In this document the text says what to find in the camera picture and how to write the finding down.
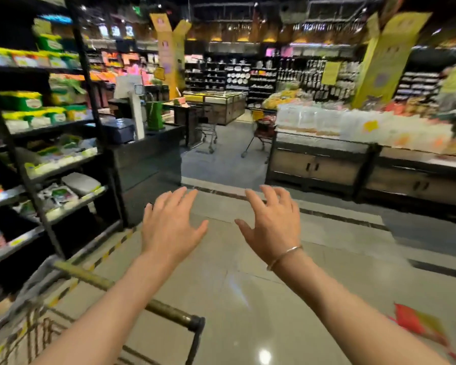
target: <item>cabinet door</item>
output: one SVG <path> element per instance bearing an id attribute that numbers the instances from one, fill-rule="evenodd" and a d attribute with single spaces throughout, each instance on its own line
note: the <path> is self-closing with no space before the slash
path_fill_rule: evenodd
<path id="1" fill-rule="evenodd" d="M 275 149 L 270 162 L 270 170 L 309 178 L 309 171 L 314 166 L 315 158 L 312 155 Z"/>
<path id="2" fill-rule="evenodd" d="M 416 171 L 376 166 L 365 188 L 414 196 L 424 182 L 424 178 L 425 174 Z"/>
<path id="3" fill-rule="evenodd" d="M 309 176 L 326 182 L 352 185 L 360 167 L 359 163 L 317 156 L 316 165 L 311 167 Z"/>
<path id="4" fill-rule="evenodd" d="M 419 187 L 417 197 L 429 201 L 456 205 L 456 180 L 428 176 Z"/>

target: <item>forearm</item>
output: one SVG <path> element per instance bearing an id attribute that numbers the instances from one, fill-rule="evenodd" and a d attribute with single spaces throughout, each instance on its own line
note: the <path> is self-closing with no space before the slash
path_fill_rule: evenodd
<path id="1" fill-rule="evenodd" d="M 274 272 L 313 309 L 355 365 L 446 364 L 436 352 L 328 276 L 303 251 Z"/>
<path id="2" fill-rule="evenodd" d="M 33 365 L 110 365 L 137 316 L 167 280 L 173 265 L 139 256 L 125 275 L 65 331 Z"/>

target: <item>finger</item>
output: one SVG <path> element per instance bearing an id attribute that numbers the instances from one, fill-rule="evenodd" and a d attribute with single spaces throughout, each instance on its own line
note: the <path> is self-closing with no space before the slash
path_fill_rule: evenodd
<path id="1" fill-rule="evenodd" d="M 159 212 L 160 210 L 162 210 L 164 208 L 164 205 L 166 203 L 166 201 L 169 199 L 169 197 L 171 196 L 172 192 L 169 191 L 169 192 L 165 192 L 163 193 L 162 195 L 160 195 L 159 197 L 157 197 L 156 199 L 156 202 L 154 203 L 154 212 Z"/>
<path id="2" fill-rule="evenodd" d="M 181 198 L 184 196 L 186 193 L 187 188 L 186 187 L 181 187 L 175 190 L 172 193 L 172 196 L 169 197 L 169 199 L 166 201 L 165 208 L 173 208 L 179 204 L 179 201 L 181 201 Z"/>
<path id="3" fill-rule="evenodd" d="M 143 211 L 143 223 L 144 224 L 150 218 L 150 215 L 152 215 L 152 204 L 148 203 L 147 206 L 145 207 L 144 211 Z"/>
<path id="4" fill-rule="evenodd" d="M 263 192 L 263 194 L 265 195 L 265 198 L 267 199 L 268 206 L 277 205 L 279 203 L 277 194 L 275 193 L 275 191 L 272 187 L 263 184 L 260 186 L 260 189 Z"/>
<path id="5" fill-rule="evenodd" d="M 299 205 L 297 204 L 297 202 L 295 202 L 295 201 L 292 199 L 292 200 L 291 200 L 291 204 L 292 204 L 292 214 L 295 214 L 295 215 L 297 215 L 297 217 L 300 217 Z"/>
<path id="6" fill-rule="evenodd" d="M 245 195 L 247 200 L 250 202 L 250 205 L 252 206 L 252 209 L 255 213 L 262 211 L 265 209 L 265 204 L 253 190 L 251 189 L 246 189 L 245 190 Z"/>
<path id="7" fill-rule="evenodd" d="M 288 190 L 283 189 L 282 187 L 276 187 L 274 188 L 274 191 L 277 194 L 277 196 L 280 197 L 279 202 L 281 205 L 284 205 L 288 208 L 292 208 L 292 198 Z"/>
<path id="8" fill-rule="evenodd" d="M 246 221 L 243 221 L 241 219 L 235 219 L 235 224 L 238 226 L 238 228 L 240 228 L 240 232 L 242 232 L 245 241 L 247 241 L 247 243 L 251 243 L 251 241 L 253 241 L 254 238 L 253 229 L 250 228 Z"/>
<path id="9" fill-rule="evenodd" d="M 191 212 L 191 208 L 193 207 L 193 203 L 195 202 L 197 195 L 197 189 L 190 191 L 184 198 L 179 202 L 179 208 L 181 212 L 189 214 Z"/>
<path id="10" fill-rule="evenodd" d="M 201 225 L 198 227 L 198 229 L 196 229 L 196 231 L 195 231 L 196 244 L 201 242 L 201 239 L 203 239 L 203 237 L 205 236 L 205 234 L 207 232 L 207 225 L 208 225 L 208 221 L 203 221 L 201 223 Z"/>

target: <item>person's right hand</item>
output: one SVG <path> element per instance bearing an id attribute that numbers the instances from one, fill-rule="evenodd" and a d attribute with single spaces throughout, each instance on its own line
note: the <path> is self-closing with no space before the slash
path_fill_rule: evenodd
<path id="1" fill-rule="evenodd" d="M 240 219 L 235 223 L 252 250 L 270 265 L 290 248 L 300 246 L 299 206 L 283 188 L 267 185 L 260 188 L 267 205 L 253 190 L 245 190 L 255 213 L 255 228 Z"/>

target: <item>hand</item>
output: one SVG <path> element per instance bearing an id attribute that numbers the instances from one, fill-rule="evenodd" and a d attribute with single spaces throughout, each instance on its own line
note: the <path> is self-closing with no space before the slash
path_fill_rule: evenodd
<path id="1" fill-rule="evenodd" d="M 255 213 L 255 228 L 251 229 L 240 219 L 235 220 L 235 223 L 252 250 L 270 265 L 291 247 L 300 246 L 299 207 L 283 188 L 267 185 L 260 188 L 267 199 L 267 205 L 253 190 L 245 190 Z"/>
<path id="2" fill-rule="evenodd" d="M 145 207 L 142 224 L 142 252 L 152 253 L 159 259 L 177 266 L 200 243 L 207 232 L 207 221 L 198 229 L 189 224 L 189 213 L 197 190 L 184 198 L 186 187 L 166 192 L 157 197 L 152 208 Z"/>

